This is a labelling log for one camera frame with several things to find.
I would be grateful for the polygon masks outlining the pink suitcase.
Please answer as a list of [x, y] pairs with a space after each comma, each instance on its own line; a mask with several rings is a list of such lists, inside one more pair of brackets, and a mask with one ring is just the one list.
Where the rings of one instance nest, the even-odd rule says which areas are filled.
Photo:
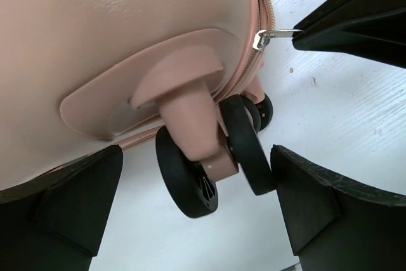
[[239, 171], [273, 191], [258, 70], [288, 34], [271, 0], [1, 0], [1, 203], [152, 139], [191, 218]]

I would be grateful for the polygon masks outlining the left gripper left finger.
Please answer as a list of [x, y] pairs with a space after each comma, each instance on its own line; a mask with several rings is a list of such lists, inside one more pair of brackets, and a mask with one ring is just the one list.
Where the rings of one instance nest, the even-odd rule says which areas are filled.
[[121, 177], [118, 145], [1, 191], [1, 270], [88, 270]]

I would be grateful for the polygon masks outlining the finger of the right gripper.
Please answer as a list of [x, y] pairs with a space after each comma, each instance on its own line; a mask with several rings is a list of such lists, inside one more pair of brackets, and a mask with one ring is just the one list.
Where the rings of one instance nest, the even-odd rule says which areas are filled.
[[295, 28], [297, 50], [346, 53], [405, 68], [405, 0], [326, 0]]

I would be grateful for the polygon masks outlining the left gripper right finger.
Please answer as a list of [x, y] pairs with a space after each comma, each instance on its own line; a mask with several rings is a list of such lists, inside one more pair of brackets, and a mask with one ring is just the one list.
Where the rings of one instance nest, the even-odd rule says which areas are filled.
[[405, 196], [273, 146], [271, 169], [303, 270], [405, 270]]

